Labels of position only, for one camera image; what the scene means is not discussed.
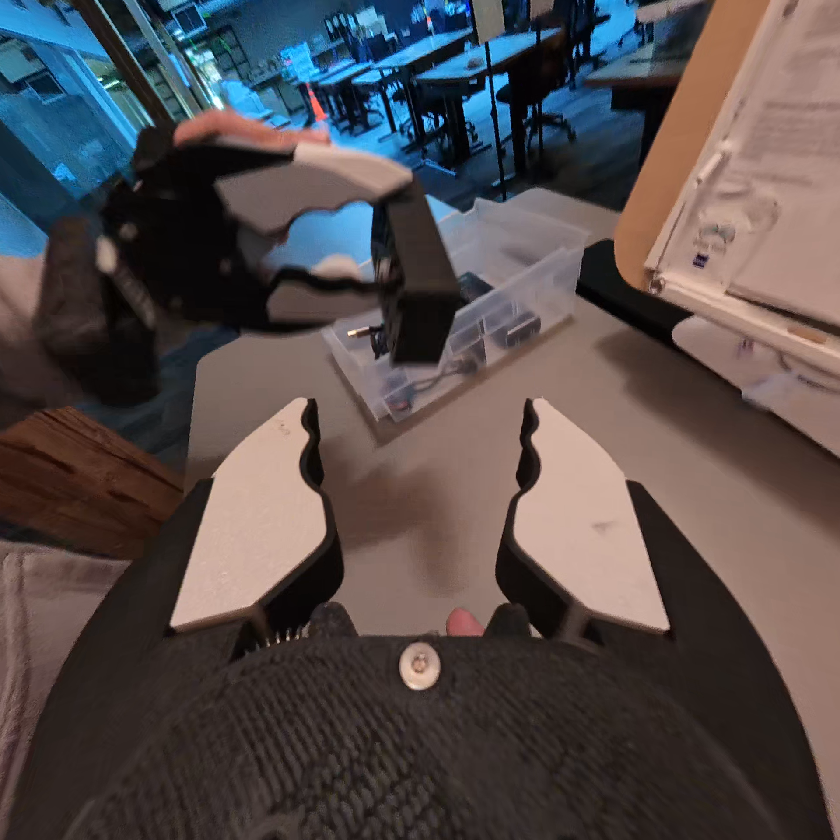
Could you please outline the white table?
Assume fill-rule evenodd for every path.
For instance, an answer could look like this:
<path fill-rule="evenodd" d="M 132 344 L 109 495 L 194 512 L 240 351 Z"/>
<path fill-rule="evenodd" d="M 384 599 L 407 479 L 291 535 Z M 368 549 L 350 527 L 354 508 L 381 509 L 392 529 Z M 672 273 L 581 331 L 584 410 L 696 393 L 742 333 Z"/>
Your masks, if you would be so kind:
<path fill-rule="evenodd" d="M 436 86 L 431 81 L 422 81 L 421 76 L 461 56 L 475 42 L 475 33 L 470 28 L 430 35 L 375 62 L 352 81 L 352 86 L 357 92 L 373 92 L 383 106 L 391 133 L 399 133 L 388 94 L 390 86 L 398 86 L 409 114 L 406 133 L 414 147 L 424 148 L 444 130 L 454 160 L 461 162 L 469 155 L 470 139 L 462 99 L 454 83 Z"/>
<path fill-rule="evenodd" d="M 566 33 L 565 28 L 546 28 L 543 30 L 547 30 L 549 35 L 560 34 L 562 30 Z M 506 76 L 508 80 L 510 64 L 523 53 L 530 51 L 534 47 L 534 41 L 537 38 L 539 38 L 539 34 L 533 31 L 518 35 L 503 35 L 495 39 L 491 44 L 492 59 L 495 68 L 494 79 L 498 76 Z M 445 82 L 454 83 L 455 91 L 460 95 L 464 109 L 464 99 L 477 91 L 482 91 L 487 84 L 484 51 L 478 46 L 471 48 L 461 56 L 448 59 L 443 64 L 427 71 L 421 76 L 421 81 L 431 81 L 436 86 L 441 86 Z M 496 90 L 496 95 L 507 83 L 503 83 Z M 473 154 L 473 145 L 469 140 L 469 155 L 461 162 L 456 162 L 450 150 L 445 131 L 444 137 L 448 162 L 453 165 L 462 165 Z"/>

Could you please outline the wooden desk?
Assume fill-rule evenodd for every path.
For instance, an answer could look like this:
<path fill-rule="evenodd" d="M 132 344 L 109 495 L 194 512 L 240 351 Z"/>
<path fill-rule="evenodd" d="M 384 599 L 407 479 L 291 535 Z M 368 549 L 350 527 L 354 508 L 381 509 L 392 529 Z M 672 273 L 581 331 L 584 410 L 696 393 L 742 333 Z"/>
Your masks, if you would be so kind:
<path fill-rule="evenodd" d="M 584 85 L 608 90 L 613 111 L 665 111 L 689 63 L 690 52 L 688 48 L 648 45 L 594 70 Z"/>

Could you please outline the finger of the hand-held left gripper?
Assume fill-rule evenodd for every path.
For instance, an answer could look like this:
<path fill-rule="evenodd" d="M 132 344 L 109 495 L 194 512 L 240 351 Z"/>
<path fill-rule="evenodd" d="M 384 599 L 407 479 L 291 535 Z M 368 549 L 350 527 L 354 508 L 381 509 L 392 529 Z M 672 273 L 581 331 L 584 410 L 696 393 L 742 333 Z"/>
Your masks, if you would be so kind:
<path fill-rule="evenodd" d="M 391 159 L 330 144 L 302 142 L 252 169 L 219 176 L 216 193 L 240 223 L 278 235 L 309 212 L 336 212 L 352 203 L 376 205 L 404 192 L 413 172 Z"/>
<path fill-rule="evenodd" d="M 270 279 L 268 327 L 277 332 L 318 329 L 379 305 L 372 273 L 352 262 L 283 266 Z"/>

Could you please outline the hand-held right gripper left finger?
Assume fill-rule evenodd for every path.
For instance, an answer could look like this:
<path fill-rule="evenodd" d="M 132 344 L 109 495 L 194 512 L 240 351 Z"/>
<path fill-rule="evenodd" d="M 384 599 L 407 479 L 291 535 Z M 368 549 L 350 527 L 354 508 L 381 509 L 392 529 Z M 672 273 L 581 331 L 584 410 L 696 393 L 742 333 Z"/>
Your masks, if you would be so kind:
<path fill-rule="evenodd" d="M 259 636 L 293 636 L 337 593 L 343 555 L 320 442 L 318 405 L 299 397 L 216 468 L 173 631 L 244 621 Z"/>

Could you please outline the person's left forearm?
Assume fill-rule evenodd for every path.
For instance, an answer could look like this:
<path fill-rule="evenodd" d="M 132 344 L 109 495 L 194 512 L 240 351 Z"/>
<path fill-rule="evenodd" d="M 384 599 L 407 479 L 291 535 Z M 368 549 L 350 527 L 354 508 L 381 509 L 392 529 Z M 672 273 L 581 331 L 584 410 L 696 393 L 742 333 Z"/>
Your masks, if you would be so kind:
<path fill-rule="evenodd" d="M 78 391 L 35 336 L 45 254 L 1 257 L 2 427 L 76 401 Z"/>

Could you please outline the black office chair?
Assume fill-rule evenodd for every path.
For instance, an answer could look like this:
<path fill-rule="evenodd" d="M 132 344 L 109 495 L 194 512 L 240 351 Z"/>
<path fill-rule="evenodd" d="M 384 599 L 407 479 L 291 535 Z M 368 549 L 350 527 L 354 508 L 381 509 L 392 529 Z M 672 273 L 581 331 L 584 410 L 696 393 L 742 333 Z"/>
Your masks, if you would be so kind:
<path fill-rule="evenodd" d="M 510 64 L 507 84 L 497 94 L 497 101 L 509 110 L 508 140 L 514 176 L 527 174 L 531 143 L 545 127 L 563 131 L 570 143 L 577 141 L 570 121 L 561 112 L 547 112 L 543 107 L 545 100 L 562 89 L 570 76 L 566 41 L 564 30 L 557 35 L 540 31 L 534 47 Z"/>

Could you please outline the clear plastic organizer box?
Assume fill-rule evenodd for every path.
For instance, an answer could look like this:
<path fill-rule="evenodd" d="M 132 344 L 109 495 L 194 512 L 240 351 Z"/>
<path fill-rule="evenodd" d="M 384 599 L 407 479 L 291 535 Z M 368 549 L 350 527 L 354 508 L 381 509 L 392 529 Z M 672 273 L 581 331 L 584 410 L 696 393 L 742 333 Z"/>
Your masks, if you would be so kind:
<path fill-rule="evenodd" d="M 378 327 L 382 315 L 377 309 L 322 330 L 344 380 L 378 423 L 400 423 L 426 410 L 574 312 L 589 236 L 584 228 L 484 199 L 467 213 L 444 216 L 438 227 L 457 277 L 474 272 L 495 289 L 456 313 L 438 364 L 393 366 L 386 352 L 373 349 L 370 336 L 350 335 Z M 507 350 L 501 330 L 520 312 L 539 316 L 541 330 Z"/>

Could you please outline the glossy black USB hub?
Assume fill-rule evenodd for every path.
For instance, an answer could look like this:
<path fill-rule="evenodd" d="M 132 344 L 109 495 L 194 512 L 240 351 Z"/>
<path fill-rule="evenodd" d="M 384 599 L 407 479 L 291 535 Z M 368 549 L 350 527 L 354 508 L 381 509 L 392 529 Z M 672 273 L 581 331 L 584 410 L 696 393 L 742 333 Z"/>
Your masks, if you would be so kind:
<path fill-rule="evenodd" d="M 462 300 L 423 184 L 373 207 L 371 260 L 393 366 L 437 364 Z"/>

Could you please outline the person's left hand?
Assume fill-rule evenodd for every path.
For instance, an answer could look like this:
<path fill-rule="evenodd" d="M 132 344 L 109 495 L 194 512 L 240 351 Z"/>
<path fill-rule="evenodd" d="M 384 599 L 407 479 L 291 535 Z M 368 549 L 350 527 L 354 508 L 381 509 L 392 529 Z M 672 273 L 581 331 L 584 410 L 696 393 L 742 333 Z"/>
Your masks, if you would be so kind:
<path fill-rule="evenodd" d="M 276 129 L 248 119 L 234 110 L 205 111 L 180 123 L 173 133 L 174 146 L 229 139 L 272 151 L 289 151 L 301 143 L 331 144 L 329 132 L 320 129 Z"/>

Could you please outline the black pad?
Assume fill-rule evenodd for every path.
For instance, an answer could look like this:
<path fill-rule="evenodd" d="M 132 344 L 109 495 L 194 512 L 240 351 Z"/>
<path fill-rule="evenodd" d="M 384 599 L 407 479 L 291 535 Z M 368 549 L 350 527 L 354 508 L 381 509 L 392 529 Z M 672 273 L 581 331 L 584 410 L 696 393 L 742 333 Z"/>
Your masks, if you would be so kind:
<path fill-rule="evenodd" d="M 666 345 L 673 345 L 674 329 L 691 318 L 688 311 L 629 286 L 616 266 L 610 238 L 584 249 L 576 295 Z"/>

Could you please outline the wooden clipboard with papers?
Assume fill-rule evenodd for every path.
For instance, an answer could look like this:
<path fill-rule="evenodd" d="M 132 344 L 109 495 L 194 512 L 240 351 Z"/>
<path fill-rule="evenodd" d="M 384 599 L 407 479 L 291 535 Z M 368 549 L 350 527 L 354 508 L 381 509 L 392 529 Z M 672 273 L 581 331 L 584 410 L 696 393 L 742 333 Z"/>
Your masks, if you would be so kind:
<path fill-rule="evenodd" d="M 714 2 L 615 231 L 628 286 L 838 374 L 838 2 Z"/>

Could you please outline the dark wooden beam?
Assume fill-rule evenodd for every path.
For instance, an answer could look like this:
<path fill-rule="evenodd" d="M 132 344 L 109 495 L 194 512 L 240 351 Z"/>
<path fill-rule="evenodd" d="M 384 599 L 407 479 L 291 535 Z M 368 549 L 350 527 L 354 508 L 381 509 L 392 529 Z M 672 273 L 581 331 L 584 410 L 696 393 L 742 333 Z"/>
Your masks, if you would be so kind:
<path fill-rule="evenodd" d="M 1 434 L 2 526 L 81 553 L 139 558 L 183 499 L 183 478 L 75 408 Z"/>

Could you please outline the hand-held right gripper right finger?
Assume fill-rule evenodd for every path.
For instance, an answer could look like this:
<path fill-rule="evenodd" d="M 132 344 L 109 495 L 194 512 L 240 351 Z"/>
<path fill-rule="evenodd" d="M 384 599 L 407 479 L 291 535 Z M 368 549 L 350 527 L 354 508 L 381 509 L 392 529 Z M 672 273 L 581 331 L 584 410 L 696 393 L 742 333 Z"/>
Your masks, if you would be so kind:
<path fill-rule="evenodd" d="M 670 631 L 623 471 L 543 397 L 522 410 L 518 489 L 496 579 L 538 635 L 596 643 L 596 623 L 660 639 Z"/>

